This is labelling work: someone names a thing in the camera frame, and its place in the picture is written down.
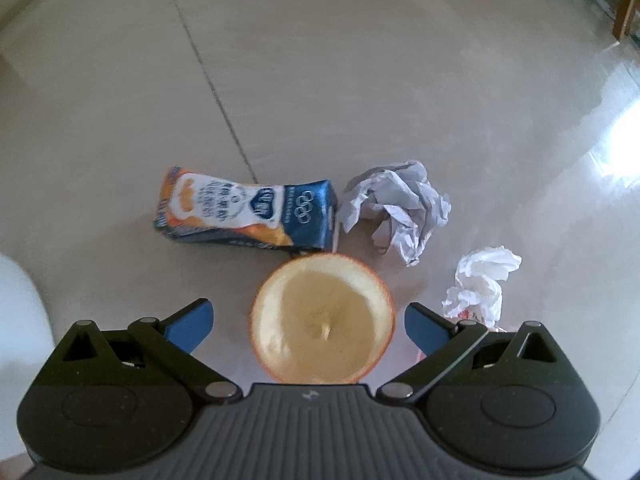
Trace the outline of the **white tissue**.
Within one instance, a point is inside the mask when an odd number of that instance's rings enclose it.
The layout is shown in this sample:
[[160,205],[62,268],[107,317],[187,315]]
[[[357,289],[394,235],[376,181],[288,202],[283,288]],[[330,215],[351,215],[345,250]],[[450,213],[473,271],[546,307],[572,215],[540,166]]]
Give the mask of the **white tissue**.
[[442,300],[442,313],[448,320],[475,321],[501,332],[502,283],[517,271],[522,258],[503,246],[470,252],[460,259],[454,286]]

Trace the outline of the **white plastic trash bin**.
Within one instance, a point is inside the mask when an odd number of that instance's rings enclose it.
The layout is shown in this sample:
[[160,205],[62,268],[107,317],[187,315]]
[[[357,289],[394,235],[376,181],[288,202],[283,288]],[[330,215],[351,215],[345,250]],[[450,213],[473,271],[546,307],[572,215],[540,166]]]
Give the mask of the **white plastic trash bin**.
[[18,406],[54,348],[38,290],[11,258],[1,256],[1,460],[25,452],[17,430]]

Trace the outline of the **grey crumpled paper ball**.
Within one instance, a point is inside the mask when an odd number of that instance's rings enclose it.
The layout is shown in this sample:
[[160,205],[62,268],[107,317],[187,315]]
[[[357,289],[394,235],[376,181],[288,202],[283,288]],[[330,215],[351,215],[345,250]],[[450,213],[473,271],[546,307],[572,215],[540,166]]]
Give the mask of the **grey crumpled paper ball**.
[[428,180],[418,160],[375,167],[354,177],[344,189],[336,221],[350,232],[358,222],[378,226],[371,240],[379,252],[394,252],[406,266],[416,266],[434,231],[448,223],[451,204]]

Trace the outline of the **blue orange milk carton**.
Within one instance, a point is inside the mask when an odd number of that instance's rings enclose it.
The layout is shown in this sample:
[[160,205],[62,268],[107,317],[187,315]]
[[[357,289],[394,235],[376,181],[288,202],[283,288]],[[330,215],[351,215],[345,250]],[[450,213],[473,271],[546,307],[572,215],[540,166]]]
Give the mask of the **blue orange milk carton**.
[[243,184],[172,167],[154,228],[183,243],[335,252],[337,198],[330,181]]

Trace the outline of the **wooden stool leg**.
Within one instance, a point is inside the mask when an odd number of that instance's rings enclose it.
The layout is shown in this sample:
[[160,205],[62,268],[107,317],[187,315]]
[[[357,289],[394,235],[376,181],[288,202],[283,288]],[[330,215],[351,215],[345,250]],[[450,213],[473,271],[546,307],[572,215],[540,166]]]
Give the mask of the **wooden stool leg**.
[[618,2],[612,29],[612,34],[617,41],[622,41],[630,34],[632,20],[638,9],[639,0],[620,0]]

